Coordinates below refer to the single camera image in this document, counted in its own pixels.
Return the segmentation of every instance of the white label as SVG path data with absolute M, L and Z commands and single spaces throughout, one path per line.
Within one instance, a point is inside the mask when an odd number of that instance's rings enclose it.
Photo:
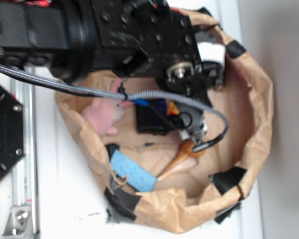
M 222 44 L 213 44 L 210 42 L 200 42 L 198 44 L 200 59 L 204 61 L 217 62 L 225 65 L 226 48 Z

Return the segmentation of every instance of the pink stuffed toy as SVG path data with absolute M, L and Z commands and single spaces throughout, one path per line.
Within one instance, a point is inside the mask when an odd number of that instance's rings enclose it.
M 110 91 L 117 92 L 121 80 L 112 81 Z M 95 97 L 92 103 L 83 109 L 82 116 L 87 119 L 99 137 L 106 134 L 115 135 L 118 129 L 113 124 L 124 116 L 123 108 L 131 106 L 132 102 L 123 102 L 109 98 Z

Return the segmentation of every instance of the brown paper bag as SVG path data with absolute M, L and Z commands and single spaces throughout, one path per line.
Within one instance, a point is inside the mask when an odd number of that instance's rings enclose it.
M 175 233 L 186 232 L 224 215 L 227 209 L 249 195 L 269 154 L 273 116 L 272 82 L 252 56 L 227 36 L 209 15 L 182 12 L 190 16 L 193 25 L 204 26 L 226 46 L 226 89 L 211 90 L 209 97 L 231 126 L 225 138 L 207 149 L 198 165 L 189 172 L 174 174 L 158 182 L 153 192 L 135 192 L 116 178 L 104 145 L 120 145 L 123 154 L 157 175 L 177 153 L 181 142 L 177 132 L 167 136 L 137 134 L 135 109 L 131 107 L 115 124 L 119 134 L 101 139 L 80 115 L 92 98 L 56 94 L 65 123 L 110 204 L 136 224 Z M 114 77 L 108 71 L 91 73 L 83 85 L 106 89 Z M 125 87 L 128 92 L 158 90 L 152 78 L 131 78 Z M 209 113 L 205 113 L 205 117 L 209 127 L 207 136 L 214 138 L 223 124 Z

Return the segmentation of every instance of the black bracket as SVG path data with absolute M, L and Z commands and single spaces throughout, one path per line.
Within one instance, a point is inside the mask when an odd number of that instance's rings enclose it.
M 0 180 L 23 155 L 23 105 L 0 85 Z

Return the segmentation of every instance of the white surface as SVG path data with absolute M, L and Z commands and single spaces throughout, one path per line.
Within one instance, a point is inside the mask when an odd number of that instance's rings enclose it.
M 236 0 L 169 0 L 172 6 L 200 9 L 206 6 L 225 30 L 241 41 Z M 47 72 L 38 69 L 43 75 Z M 163 230 L 126 223 L 106 223 L 106 203 L 77 145 L 69 135 L 55 104 L 54 91 L 36 88 L 37 145 L 41 239 L 58 238 L 222 238 L 262 239 L 258 184 L 222 225 L 209 221 L 187 233 L 175 235 Z M 11 177 L 0 183 L 0 235 L 11 206 Z
M 299 0 L 240 0 L 247 49 L 274 82 L 270 157 L 260 174 L 266 239 L 299 239 Z

